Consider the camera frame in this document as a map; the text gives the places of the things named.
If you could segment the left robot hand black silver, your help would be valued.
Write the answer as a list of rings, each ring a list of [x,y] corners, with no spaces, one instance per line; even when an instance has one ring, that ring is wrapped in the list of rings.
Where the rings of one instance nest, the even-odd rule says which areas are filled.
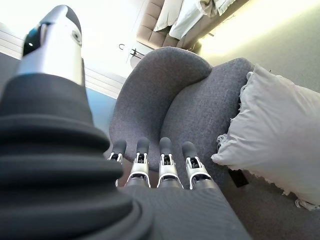
[[[82,31],[67,5],[25,37],[0,98],[0,237],[3,240],[248,240],[203,169],[186,190],[174,177],[150,188],[149,144],[125,187],[119,142],[110,159],[85,90]]]

